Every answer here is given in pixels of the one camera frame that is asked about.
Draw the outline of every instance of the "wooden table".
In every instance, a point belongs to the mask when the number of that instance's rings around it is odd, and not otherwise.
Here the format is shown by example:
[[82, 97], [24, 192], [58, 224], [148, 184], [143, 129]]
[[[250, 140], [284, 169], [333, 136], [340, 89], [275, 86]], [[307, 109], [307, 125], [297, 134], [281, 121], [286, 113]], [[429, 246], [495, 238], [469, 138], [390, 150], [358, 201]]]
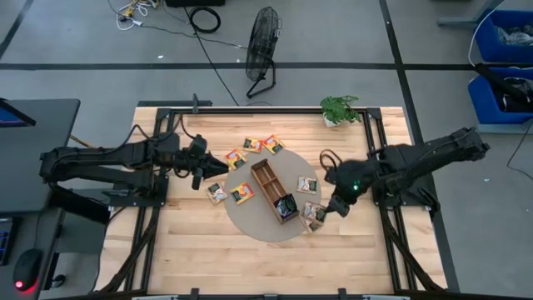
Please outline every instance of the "wooden table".
[[[137, 108], [133, 122], [151, 133], [156, 111], [157, 107]], [[402, 108], [382, 107], [381, 113], [389, 144], [410, 143]], [[206, 138], [208, 149], [222, 161], [225, 154], [242, 146], [244, 137], [266, 138], [275, 133], [286, 148], [315, 168], [324, 205], [334, 187], [323, 181], [320, 151], [330, 148], [344, 159], [361, 160], [368, 152], [362, 123], [327, 128], [320, 114], [199, 114], [185, 115], [184, 121], [187, 131]], [[379, 145], [377, 130], [373, 132]], [[178, 133], [185, 147], [190, 139], [180, 128]], [[141, 139], [140, 134], [132, 137]], [[159, 217], [150, 294], [188, 294], [191, 288], [200, 288], [201, 294], [337, 294], [343, 287], [353, 294], [393, 292], [380, 214], [370, 192], [359, 198], [347, 217], [328, 215], [318, 232], [286, 242], [261, 242], [239, 231], [223, 204], [213, 206], [207, 198], [205, 187], [224, 179], [208, 179], [193, 191], [191, 178], [171, 175], [167, 205]], [[402, 212], [412, 253], [445, 287], [429, 213], [423, 207], [403, 207]], [[128, 208], [109, 226], [97, 289], [109, 282], [129, 254], [136, 216], [137, 208]], [[397, 251], [396, 256], [406, 288]]]

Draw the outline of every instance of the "black floor fan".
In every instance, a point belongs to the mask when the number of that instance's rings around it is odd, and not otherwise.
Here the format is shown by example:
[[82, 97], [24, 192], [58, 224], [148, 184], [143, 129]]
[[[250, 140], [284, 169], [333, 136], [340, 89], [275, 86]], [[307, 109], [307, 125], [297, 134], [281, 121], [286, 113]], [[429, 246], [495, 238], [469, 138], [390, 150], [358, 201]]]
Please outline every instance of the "black floor fan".
[[[276, 85], [276, 64], [272, 60], [279, 37], [279, 18], [272, 7], [265, 7], [257, 14], [253, 24], [247, 54], [247, 76], [255, 83], [247, 93], [249, 98], [263, 93]], [[265, 80], [268, 68], [272, 67], [272, 84], [253, 92], [261, 80]]]

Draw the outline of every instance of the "wooden tray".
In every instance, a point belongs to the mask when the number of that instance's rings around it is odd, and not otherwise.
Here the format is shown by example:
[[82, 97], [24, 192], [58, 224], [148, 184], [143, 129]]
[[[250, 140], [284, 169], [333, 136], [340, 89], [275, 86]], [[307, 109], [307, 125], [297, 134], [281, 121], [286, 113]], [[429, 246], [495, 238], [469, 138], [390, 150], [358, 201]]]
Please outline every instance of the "wooden tray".
[[271, 164], [265, 158], [260, 162], [252, 165], [251, 167], [252, 175], [256, 179], [257, 184], [261, 188], [265, 199], [268, 202], [268, 206], [272, 208], [272, 211], [276, 215], [277, 220], [283, 224], [295, 216], [298, 215], [298, 211], [286, 216], [281, 217], [280, 213], [277, 211], [274, 203], [287, 195], [285, 188], [281, 185], [281, 182], [277, 178], [274, 170], [272, 169]]

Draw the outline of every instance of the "green plant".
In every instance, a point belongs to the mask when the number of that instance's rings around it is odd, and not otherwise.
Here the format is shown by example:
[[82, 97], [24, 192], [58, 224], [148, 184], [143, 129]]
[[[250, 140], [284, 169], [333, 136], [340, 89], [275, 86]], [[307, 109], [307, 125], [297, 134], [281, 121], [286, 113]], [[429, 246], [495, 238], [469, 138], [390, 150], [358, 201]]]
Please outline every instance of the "green plant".
[[354, 96], [342, 96], [342, 97], [325, 97], [321, 102], [322, 112], [324, 116], [329, 121], [338, 124], [344, 120], [347, 120], [350, 123], [354, 121], [361, 121], [361, 116], [359, 113], [351, 109], [350, 104], [354, 101], [359, 100], [358, 97]]

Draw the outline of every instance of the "blue storage bin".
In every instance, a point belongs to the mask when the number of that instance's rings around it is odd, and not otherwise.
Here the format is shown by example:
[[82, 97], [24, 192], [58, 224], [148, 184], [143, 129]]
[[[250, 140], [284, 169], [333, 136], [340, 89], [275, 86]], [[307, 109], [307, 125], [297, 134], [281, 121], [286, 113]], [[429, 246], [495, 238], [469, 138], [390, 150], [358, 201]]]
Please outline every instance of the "blue storage bin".
[[487, 62], [533, 63], [533, 46], [506, 45], [498, 38], [500, 28], [523, 28], [533, 25], [533, 12], [495, 11], [480, 26], [476, 34], [481, 56]]
[[[533, 69], [493, 67], [491, 70], [503, 78], [517, 77], [533, 80]], [[522, 124], [533, 118], [531, 112], [502, 112], [498, 107], [491, 85], [482, 76], [478, 76], [468, 85], [468, 92], [476, 109], [477, 119], [481, 124]]]

